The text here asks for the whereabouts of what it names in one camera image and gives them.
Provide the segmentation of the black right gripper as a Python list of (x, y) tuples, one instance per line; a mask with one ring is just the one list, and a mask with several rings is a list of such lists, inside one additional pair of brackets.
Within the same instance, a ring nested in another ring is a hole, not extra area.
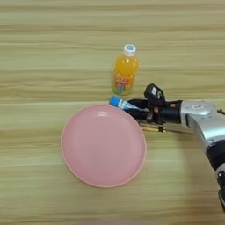
[(151, 105), (148, 104), (147, 99), (133, 98), (130, 99), (128, 103), (140, 109), (149, 108), (153, 112), (133, 110), (131, 114), (136, 120), (152, 120), (158, 125), (162, 125), (164, 123), (181, 123), (181, 100), (166, 101), (162, 105)]

